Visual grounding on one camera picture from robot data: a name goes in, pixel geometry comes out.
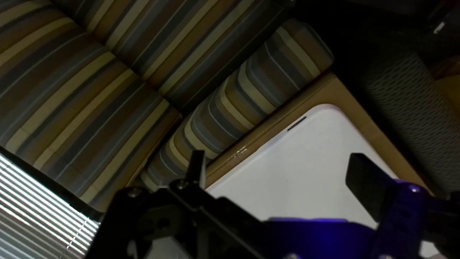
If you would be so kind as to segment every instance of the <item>window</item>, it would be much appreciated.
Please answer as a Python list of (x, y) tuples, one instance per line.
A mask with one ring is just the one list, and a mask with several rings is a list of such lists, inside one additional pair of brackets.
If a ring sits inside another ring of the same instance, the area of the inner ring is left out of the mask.
[(0, 156), (0, 258), (84, 258), (98, 223)]

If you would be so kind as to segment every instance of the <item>window blinds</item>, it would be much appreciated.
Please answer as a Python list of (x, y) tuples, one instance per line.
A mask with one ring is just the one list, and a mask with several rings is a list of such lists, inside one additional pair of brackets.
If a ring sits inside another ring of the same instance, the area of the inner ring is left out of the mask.
[(0, 258), (84, 258), (97, 229), (0, 156)]

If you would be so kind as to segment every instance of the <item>striped cushion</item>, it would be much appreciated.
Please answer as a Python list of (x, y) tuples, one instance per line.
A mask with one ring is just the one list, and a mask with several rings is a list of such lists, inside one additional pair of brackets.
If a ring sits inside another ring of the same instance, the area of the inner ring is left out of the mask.
[(0, 3), (0, 144), (97, 209), (179, 112), (43, 0)]
[(181, 177), (193, 150), (215, 160), (332, 64), (305, 25), (289, 20), (181, 124), (141, 173), (156, 189)]
[(291, 0), (55, 0), (179, 110), (199, 104), (210, 81)]

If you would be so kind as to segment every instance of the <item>black object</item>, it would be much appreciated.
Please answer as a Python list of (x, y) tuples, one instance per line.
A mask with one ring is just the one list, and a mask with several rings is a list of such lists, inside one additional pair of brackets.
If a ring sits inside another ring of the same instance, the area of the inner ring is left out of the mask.
[(365, 156), (353, 154), (347, 184), (377, 230), (345, 220), (276, 219), (259, 222), (227, 199), (200, 187), (204, 153), (196, 151), (184, 180), (148, 193), (117, 193), (87, 258), (144, 258), (151, 242), (174, 236), (192, 258), (420, 258), (422, 241), (432, 241), (459, 258), (459, 195), (430, 197), (416, 184), (394, 182)]

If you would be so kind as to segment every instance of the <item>couch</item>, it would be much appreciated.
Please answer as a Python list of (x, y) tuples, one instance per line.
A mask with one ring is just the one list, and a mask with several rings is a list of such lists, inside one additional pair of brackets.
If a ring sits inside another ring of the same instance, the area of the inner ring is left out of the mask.
[(0, 3), (0, 146), (104, 212), (212, 163), (332, 54), (291, 0)]

